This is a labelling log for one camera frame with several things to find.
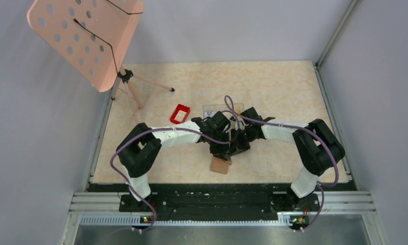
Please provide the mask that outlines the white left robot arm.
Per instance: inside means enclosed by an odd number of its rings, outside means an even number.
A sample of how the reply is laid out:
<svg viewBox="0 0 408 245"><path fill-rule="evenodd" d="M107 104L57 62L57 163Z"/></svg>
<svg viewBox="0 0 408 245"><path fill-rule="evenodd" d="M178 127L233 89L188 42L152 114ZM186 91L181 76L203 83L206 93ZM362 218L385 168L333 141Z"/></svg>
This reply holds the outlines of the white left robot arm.
<svg viewBox="0 0 408 245"><path fill-rule="evenodd" d="M152 168L161 150L182 144L207 142L214 149L220 146L223 150L229 148L231 121L222 113L213 117L194 117L188 121L164 128L148 127L139 123L116 150L121 165L126 170L126 183L133 195L132 205L139 211L145 211L151 204L151 189L147 173Z"/></svg>

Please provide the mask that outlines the brown leather card holder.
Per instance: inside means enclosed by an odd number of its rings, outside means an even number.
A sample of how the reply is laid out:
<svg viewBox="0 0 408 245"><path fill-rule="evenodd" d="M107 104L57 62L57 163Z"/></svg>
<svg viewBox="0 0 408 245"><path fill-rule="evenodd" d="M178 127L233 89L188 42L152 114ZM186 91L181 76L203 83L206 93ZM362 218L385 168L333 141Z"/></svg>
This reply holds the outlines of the brown leather card holder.
<svg viewBox="0 0 408 245"><path fill-rule="evenodd" d="M232 165L231 161L222 160L217 157L213 157L210 164L210 171L218 174L228 174L229 167Z"/></svg>

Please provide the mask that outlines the clear acrylic card box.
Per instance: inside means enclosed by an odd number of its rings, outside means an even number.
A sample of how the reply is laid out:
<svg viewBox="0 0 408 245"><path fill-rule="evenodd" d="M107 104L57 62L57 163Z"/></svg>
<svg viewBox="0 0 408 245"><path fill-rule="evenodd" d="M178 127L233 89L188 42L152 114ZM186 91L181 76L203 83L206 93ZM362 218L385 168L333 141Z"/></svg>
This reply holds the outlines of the clear acrylic card box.
<svg viewBox="0 0 408 245"><path fill-rule="evenodd" d="M233 105L234 110L237 113L242 113L245 110L244 103L236 103ZM218 111L229 111L229 108L225 104L203 105L202 106L203 117L213 117Z"/></svg>

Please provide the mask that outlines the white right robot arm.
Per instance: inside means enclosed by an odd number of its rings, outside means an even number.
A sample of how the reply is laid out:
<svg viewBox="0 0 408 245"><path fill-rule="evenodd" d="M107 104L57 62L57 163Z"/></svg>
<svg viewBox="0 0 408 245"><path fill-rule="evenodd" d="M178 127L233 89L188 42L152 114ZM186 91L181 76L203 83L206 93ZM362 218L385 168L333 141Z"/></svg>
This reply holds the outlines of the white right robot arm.
<svg viewBox="0 0 408 245"><path fill-rule="evenodd" d="M309 123L295 124L274 117L263 119L251 107L241 113L243 127L231 131L229 156L250 149L250 143L257 139L281 140L297 147L303 167L290 186L287 205L293 210L301 210L320 177L329 169L337 168L337 163L345 155L345 149L322 119Z"/></svg>

